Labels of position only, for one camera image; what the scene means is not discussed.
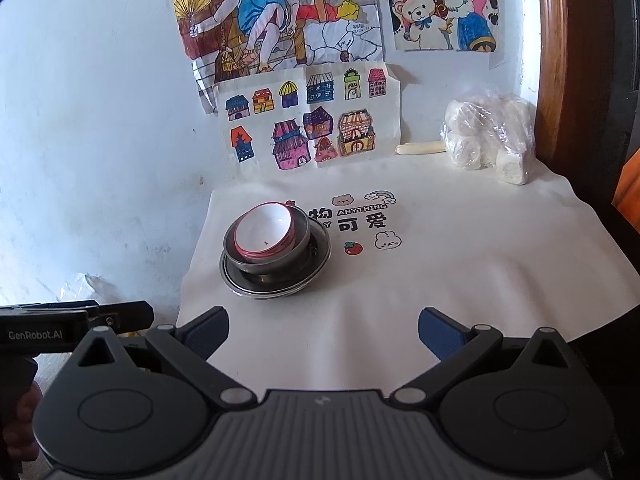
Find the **white tablecloth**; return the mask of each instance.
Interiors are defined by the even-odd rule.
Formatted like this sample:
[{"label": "white tablecloth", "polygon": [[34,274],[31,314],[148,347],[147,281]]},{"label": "white tablecloth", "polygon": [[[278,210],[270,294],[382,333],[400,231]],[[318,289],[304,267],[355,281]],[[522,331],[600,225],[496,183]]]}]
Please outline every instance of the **white tablecloth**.
[{"label": "white tablecloth", "polygon": [[[353,204],[332,204],[344,194]],[[222,237],[237,216],[271,200],[295,200],[331,222],[333,254],[318,280],[290,298],[240,298],[218,271]],[[373,204],[386,207],[354,209]],[[372,212],[384,226],[369,227]],[[340,231],[338,220],[351,218],[358,230]],[[388,231],[402,243],[381,250],[376,238],[380,245]],[[364,249],[349,255],[346,242]],[[224,306],[229,338],[209,362],[259,396],[267,388],[389,394],[437,362],[417,336],[425,306],[509,336],[551,325],[571,340],[639,303],[640,276],[592,209],[542,163],[515,187],[492,170],[453,168],[445,154],[396,156],[213,192],[178,325]]]}]

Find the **drawing of houses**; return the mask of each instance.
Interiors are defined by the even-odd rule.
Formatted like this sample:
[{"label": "drawing of houses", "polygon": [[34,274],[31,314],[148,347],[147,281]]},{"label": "drawing of houses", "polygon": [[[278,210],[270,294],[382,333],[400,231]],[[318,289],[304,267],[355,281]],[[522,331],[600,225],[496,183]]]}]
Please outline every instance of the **drawing of houses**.
[{"label": "drawing of houses", "polygon": [[319,139],[334,132],[334,118],[321,106],[310,114],[303,114],[302,124],[309,140]]},{"label": "drawing of houses", "polygon": [[386,94],[386,76],[381,68],[372,68],[369,72],[369,97]]},{"label": "drawing of houses", "polygon": [[261,114],[273,110],[273,97],[271,90],[264,88],[254,93],[254,113]]},{"label": "drawing of houses", "polygon": [[238,162],[247,160],[254,156],[254,149],[251,147],[252,138],[242,126],[231,129],[231,146],[236,150]]},{"label": "drawing of houses", "polygon": [[273,156],[281,170],[292,170],[311,160],[309,140],[300,131],[295,119],[277,123],[273,129]]},{"label": "drawing of houses", "polygon": [[370,152],[376,147],[376,133],[366,110],[356,110],[340,116],[338,121],[338,147],[340,156],[357,152]]},{"label": "drawing of houses", "polygon": [[334,145],[329,137],[320,137],[319,139],[316,139],[315,148],[316,156],[314,159],[316,162],[324,162],[338,156],[338,153],[335,151]]},{"label": "drawing of houses", "polygon": [[332,101],[334,98],[334,76],[331,72],[314,74],[306,82],[306,102],[308,104]]},{"label": "drawing of houses", "polygon": [[280,87],[280,97],[282,97],[282,107],[289,108],[298,106],[298,87],[293,81],[287,81]]},{"label": "drawing of houses", "polygon": [[249,101],[243,95],[235,95],[226,101],[226,113],[230,121],[249,116]]},{"label": "drawing of houses", "polygon": [[344,73],[344,100],[360,97],[360,74],[353,68]]}]

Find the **cartoon tomato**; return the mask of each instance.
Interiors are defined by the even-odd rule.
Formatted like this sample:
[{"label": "cartoon tomato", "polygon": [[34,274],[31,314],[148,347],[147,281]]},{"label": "cartoon tomato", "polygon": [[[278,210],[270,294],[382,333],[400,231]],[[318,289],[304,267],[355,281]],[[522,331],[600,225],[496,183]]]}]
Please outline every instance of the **cartoon tomato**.
[{"label": "cartoon tomato", "polygon": [[349,256],[355,256],[362,252],[362,246],[357,242],[347,242],[344,245],[344,252]]}]

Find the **white wall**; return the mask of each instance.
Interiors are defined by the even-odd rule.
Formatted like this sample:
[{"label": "white wall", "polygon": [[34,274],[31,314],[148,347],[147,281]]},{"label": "white wall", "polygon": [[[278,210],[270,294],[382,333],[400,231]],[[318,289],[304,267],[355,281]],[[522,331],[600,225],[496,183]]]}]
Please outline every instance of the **white wall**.
[{"label": "white wall", "polygon": [[[394,51],[381,1],[404,140],[435,139],[478,84],[536,99],[538,0],[499,0],[489,56]],[[170,0],[4,0],[0,44],[0,303],[88,272],[168,311],[228,160]]]}]

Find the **pink house drawing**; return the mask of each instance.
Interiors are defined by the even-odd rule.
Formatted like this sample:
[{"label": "pink house drawing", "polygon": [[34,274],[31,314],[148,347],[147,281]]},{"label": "pink house drawing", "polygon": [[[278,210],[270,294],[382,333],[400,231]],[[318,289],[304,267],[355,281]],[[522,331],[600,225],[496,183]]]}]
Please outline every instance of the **pink house drawing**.
[{"label": "pink house drawing", "polygon": [[292,170],[311,160],[309,140],[300,131],[295,119],[277,123],[273,129],[273,156],[281,170]]}]

